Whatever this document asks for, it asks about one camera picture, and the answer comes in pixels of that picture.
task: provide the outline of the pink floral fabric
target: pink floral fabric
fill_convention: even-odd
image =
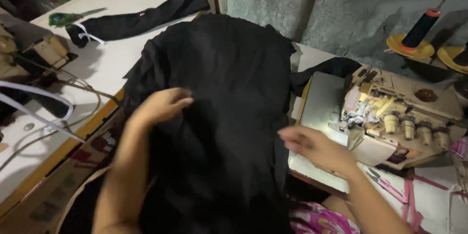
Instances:
[[[359,234],[359,228],[347,217],[332,212],[315,202],[301,202],[291,210],[291,227],[296,234]]]

